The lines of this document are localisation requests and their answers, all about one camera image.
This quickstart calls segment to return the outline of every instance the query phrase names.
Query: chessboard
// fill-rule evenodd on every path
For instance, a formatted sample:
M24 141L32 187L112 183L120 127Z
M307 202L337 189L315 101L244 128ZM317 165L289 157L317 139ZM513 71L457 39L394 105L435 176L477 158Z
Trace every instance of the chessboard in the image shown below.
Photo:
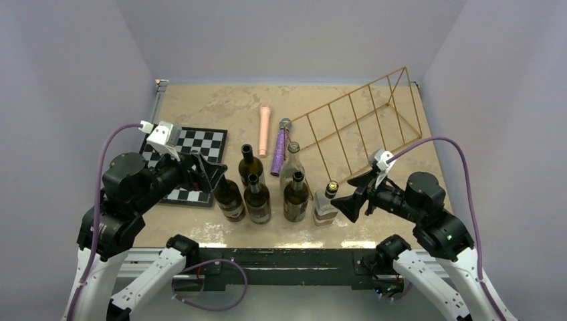
M189 154L192 150L200 151L201 154L212 163L220 163L223 159L225 150L227 131L210 128L182 127L175 149L178 152ZM140 147L140 154L148 161L148 167L155 167L160 159L160 155L146 144L146 139ZM212 207L213 196L210 193L187 191L182 188L175 189L162 203Z

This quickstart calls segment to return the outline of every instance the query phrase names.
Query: marble table surface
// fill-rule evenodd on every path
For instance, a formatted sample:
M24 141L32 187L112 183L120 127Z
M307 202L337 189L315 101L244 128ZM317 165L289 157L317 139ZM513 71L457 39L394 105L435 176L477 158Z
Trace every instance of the marble table surface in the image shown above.
M374 247L392 234L404 237L413 247L419 247L412 236L413 224L385 211L377 209L373 215L361 214L356 224L339 213L332 225L317 227L312 220L312 202L308 205L306 218L298 223L285 220L283 200L279 193L279 179L269 175L271 158L277 136L277 125L282 118L296 118L327 102L340 97L358 86L252 86L252 85L169 85L158 115L159 120L174 122L182 126L218 128L228 130L227 146L223 163L228 165L227 178L240 183L237 165L241 160L240 148L249 143L257 154L259 134L259 107L269 103L272 107L268 155L262 158L266 171L266 185L271 191L272 220L266 225L256 225L246 217L238 223L228 222L218 206L212 208L157 205L144 215L146 227L136 238L135 247L163 247L168 238L183 234L201 244L201 247L286 247L286 248L347 248ZM343 179L366 164L368 153L386 145L394 150L404 142L418 138L419 125L423 138L429 137L429 127L417 89L413 88L416 112L409 87L401 85L394 92L396 108L405 121L398 122L396 112L383 106L390 98L389 87L373 86L355 92L351 98L358 117L369 113L359 121L362 138L355 124L340 131L344 150L338 137L333 135L300 152L306 167L306 176L313 189L322 188L328 182L321 154L323 154L330 176ZM378 110L380 127L373 112L372 99ZM343 98L331 105L337 127L354 121L350 101ZM327 107L310 117L318 139L335 131ZM293 140L302 146L314 143L314 135L306 118L294 123L290 132ZM439 161L433 144L425 144L400 158L389 177L405 187L407 177L415 171L433 173L440 185L445 187ZM346 183L340 185L338 196L349 195L353 188ZM449 200L446 207L450 210Z

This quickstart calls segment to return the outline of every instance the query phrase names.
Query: dark green bottle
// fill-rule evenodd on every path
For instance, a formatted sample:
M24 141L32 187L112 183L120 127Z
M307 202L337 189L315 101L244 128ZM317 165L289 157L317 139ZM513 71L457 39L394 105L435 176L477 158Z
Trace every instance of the dark green bottle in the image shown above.
M223 175L213 195L221 211L230 222L240 222L246 216L238 185Z
M290 222L299 222L305 217L309 202L309 189L302 171L294 172L292 181L283 190L283 216Z
M243 158L240 164L238 164L238 173L240 174L242 185L244 185L244 187L248 186L248 176L251 174L257 175L259 182L265 184L264 165L257 157L254 157L252 146L244 144L242 145L241 151Z
M258 181L258 175L248 176L248 187L244 190L244 201L250 213L250 219L256 224L266 224L271 219L269 191Z

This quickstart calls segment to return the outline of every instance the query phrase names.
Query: purple cylinder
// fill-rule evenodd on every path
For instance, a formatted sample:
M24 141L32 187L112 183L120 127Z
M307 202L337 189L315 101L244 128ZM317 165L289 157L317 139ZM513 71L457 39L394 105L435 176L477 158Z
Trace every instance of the purple cylinder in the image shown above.
M277 140L275 142L275 150L273 152L273 159L271 160L271 169L269 171L275 177L279 176L279 170L284 164L286 159L286 145L288 136L286 135L285 129L280 129L277 134Z

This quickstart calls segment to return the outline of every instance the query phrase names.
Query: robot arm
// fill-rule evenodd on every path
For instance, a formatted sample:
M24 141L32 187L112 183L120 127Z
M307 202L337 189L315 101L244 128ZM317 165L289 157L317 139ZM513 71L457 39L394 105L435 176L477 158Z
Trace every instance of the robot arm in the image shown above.
M439 186L435 176L424 172L413 173L408 178L406 189L403 190L384 177L384 174L380 174L384 165L379 165L378 158L371 158L370 171L348 180L348 184L356 187L355 192L349 197L334 199L331 204L353 223L358 219L360 208L366 201L368 201L366 215L372 214L378 207L415 223L413 235L423 249L435 257L449 274L459 293L462 294L473 319L499 320L475 271L477 251L473 239L463 222L443 207L445 191ZM403 275L407 275L409 270L408 265ZM504 306L486 277L483 283L500 310L505 313L506 321L517 320Z
M467 248L457 255L457 261L437 258L437 262L449 274L455 287L463 294L463 299L473 312L475 320L498 320L498 315L484 294L479 274L476 270L478 253L476 249ZM488 287L492 298L504 313L506 321L518 320L506 308L504 302L492 286L486 273L483 274L483 283Z
M176 235L167 242L158 259L122 291L114 294L106 302L106 320L136 320L140 308L145 306L165 284L185 268L196 263L199 257L199 244Z
M446 320L471 320L459 293L431 271L401 236L392 235L376 246L375 263L380 271L394 270L409 280Z
M144 157L135 152L118 155L111 161L110 168L102 176L104 188L100 191L100 232L94 262L82 284L72 315L65 315L62 320L106 320L107 309L112 310L109 301L120 266L132 248L135 237L145 226L142 215L177 187L210 193L227 170L226 165L209 163L199 152L177 152L173 146L179 137L179 128L172 124L160 122L153 128L152 124L142 122L141 129L149 134L146 141L162 156L155 168L148 168ZM75 284L78 284L91 255L93 221L94 208L91 208L83 216L77 240L79 264ZM158 259L158 265L154 264L142 275L143 280L134 281L132 287L128 287L128 295L130 292L134 295L132 289L136 289L134 297L128 300L128 295L122 294L113 298L116 311L135 311L155 294L155 286L163 285L164 280L170 280L170 275L181 271L190 261L197 263L198 251L181 252L180 256L171 246L168 247L162 254L166 261L172 260L170 263L173 264L164 265L162 259Z

